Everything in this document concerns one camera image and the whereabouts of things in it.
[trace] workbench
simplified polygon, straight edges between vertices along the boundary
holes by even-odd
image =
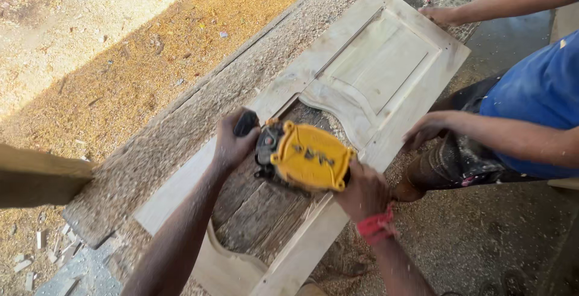
[[[238,105],[249,104],[355,1],[299,0],[97,168],[95,180],[67,206],[63,216],[90,247],[97,248],[112,234],[118,237],[122,247],[109,258],[109,268],[118,279],[128,277],[150,241],[132,218],[134,210],[214,135],[219,118]],[[425,0],[404,1],[414,8],[425,4]],[[454,6],[471,0],[432,1],[437,6]],[[464,43],[477,26],[460,26],[449,33]],[[282,118],[345,138],[333,116],[299,101],[290,105]],[[255,170],[251,155],[228,179],[215,206],[213,225],[222,246],[255,255],[269,265],[321,195],[305,197],[263,184],[253,177]]]

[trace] yellow tool housing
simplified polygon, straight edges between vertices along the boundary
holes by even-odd
[[[270,158],[277,174],[308,191],[342,192],[350,159],[356,152],[312,125],[286,121],[283,130],[277,153]]]

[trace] dark wooden board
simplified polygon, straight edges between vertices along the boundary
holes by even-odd
[[[299,101],[281,119],[330,129],[322,111]],[[217,238],[225,248],[256,255],[269,264],[269,255],[283,247],[305,219],[310,204],[320,200],[323,194],[306,196],[297,190],[257,180],[253,177],[257,168],[250,155],[228,179],[213,211],[213,223]],[[256,185],[257,190],[254,189],[249,198],[240,197],[248,194],[248,187]]]

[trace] power planer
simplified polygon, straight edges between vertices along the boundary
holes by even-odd
[[[256,123],[257,114],[247,111],[233,132],[243,137]],[[350,178],[350,160],[355,157],[352,148],[325,130],[273,118],[265,122],[257,139],[255,162],[259,170],[254,177],[307,192],[342,192]]]

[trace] hand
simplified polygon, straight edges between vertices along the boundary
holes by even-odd
[[[404,142],[402,151],[418,149],[426,141],[437,137],[442,129],[448,128],[448,118],[456,113],[460,111],[437,111],[422,116],[402,137]]]
[[[391,198],[391,190],[382,173],[372,167],[350,162],[350,181],[343,192],[334,193],[336,201],[353,222],[360,222],[375,214],[384,213]]]
[[[234,170],[242,163],[247,154],[255,149],[255,143],[261,133],[259,121],[245,137],[233,134],[233,128],[247,108],[239,107],[235,112],[223,118],[217,126],[217,145],[213,161],[225,170]]]
[[[422,8],[418,9],[418,12],[442,28],[456,27],[466,23],[461,19],[457,8]]]

